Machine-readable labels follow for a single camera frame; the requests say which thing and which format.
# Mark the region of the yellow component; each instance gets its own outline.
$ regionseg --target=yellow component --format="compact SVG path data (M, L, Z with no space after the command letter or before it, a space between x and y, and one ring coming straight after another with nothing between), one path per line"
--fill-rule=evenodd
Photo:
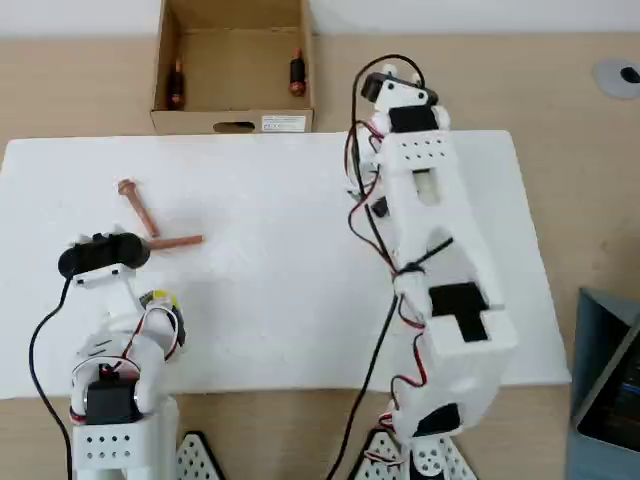
M171 303L173 304L174 307L176 307L177 309L180 309L180 305L178 304L178 299L176 298L175 295L165 291L165 290L154 290L152 292L153 295L153 299L157 300L157 299L162 299L162 298L167 298L169 297L171 299Z

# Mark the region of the round metal object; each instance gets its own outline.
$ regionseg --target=round metal object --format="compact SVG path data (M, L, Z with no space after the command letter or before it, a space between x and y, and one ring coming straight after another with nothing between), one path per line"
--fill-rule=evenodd
M621 99L640 97L640 65L616 58L602 60L593 68L593 77L608 96Z

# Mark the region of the white foam board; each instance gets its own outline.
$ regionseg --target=white foam board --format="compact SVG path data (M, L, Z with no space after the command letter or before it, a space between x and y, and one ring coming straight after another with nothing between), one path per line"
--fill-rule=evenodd
M163 236L206 244L154 253L134 289L174 292L188 348L170 390L359 387L391 300L383 262L347 229L345 134L17 140L0 173L0 296L12 374L0 397L32 396L27 347L57 303L57 260L80 234L143 227L117 194L133 178ZM478 224L521 342L505 384L569 381L518 161L506 132L455 132ZM42 331L36 367L69 392L70 362L103 321L100 291L72 288ZM385 391L406 343L397 319L371 388Z

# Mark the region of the white wall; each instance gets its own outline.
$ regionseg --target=white wall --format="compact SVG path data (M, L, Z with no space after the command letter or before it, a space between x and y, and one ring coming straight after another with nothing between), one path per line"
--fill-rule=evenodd
M640 31L640 0L311 2L321 33ZM0 36L147 35L156 30L159 4L160 0L0 0Z

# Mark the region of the open cardboard box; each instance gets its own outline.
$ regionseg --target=open cardboard box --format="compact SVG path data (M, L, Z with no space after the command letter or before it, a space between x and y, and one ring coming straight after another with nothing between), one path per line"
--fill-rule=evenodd
M308 132L313 45L308 0L164 0L151 118L159 134ZM289 93L296 48L303 97ZM167 109L167 80L183 64L185 108Z

